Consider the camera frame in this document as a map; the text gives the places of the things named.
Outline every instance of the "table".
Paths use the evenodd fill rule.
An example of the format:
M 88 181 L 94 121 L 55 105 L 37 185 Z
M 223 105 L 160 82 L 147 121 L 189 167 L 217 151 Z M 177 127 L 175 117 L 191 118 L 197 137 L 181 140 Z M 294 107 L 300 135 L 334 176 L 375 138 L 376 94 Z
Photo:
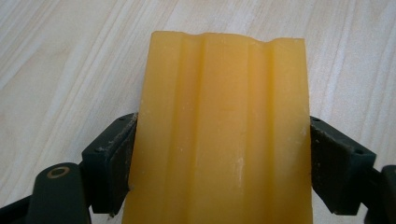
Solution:
M 155 30 L 305 39 L 311 115 L 396 163 L 396 1 L 0 2 L 0 206 L 138 110 Z M 313 193 L 315 223 L 331 215 Z M 120 223 L 121 216 L 92 216 Z

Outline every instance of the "translucent yellow block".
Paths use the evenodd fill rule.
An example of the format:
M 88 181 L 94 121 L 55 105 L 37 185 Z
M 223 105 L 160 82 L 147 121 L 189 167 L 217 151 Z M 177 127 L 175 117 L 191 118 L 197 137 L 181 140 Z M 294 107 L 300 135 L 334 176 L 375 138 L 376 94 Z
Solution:
M 123 223 L 312 223 L 304 41 L 152 35 Z

